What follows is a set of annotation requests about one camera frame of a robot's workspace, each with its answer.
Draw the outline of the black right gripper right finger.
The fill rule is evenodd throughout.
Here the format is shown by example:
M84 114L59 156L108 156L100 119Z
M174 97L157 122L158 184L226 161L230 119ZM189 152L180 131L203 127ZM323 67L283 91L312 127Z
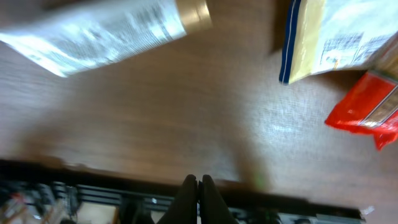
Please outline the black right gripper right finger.
M199 191L202 224L238 224L210 175L202 177Z

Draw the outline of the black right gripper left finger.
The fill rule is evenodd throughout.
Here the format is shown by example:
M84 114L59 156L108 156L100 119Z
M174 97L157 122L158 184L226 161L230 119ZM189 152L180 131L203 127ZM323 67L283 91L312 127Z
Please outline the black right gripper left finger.
M186 176L169 209L158 224L195 224L197 223L197 190L196 177Z

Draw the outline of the orange spaghetti package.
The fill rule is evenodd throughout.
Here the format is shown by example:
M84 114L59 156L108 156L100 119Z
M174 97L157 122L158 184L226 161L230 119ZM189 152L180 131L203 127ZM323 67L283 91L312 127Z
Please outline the orange spaghetti package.
M374 137L377 150L397 140L397 44L381 55L333 108L325 124Z

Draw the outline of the white yellow wipes bag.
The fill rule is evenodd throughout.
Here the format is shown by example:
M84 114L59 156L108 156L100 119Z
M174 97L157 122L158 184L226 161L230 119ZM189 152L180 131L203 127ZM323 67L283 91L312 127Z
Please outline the white yellow wipes bag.
M397 0L291 0L279 81L365 69L397 36Z

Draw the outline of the white bamboo print tube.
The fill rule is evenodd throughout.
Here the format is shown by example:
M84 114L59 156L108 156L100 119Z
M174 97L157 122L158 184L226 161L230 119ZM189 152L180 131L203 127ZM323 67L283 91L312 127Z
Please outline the white bamboo print tube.
M1 0L1 42L59 77L209 27L205 0Z

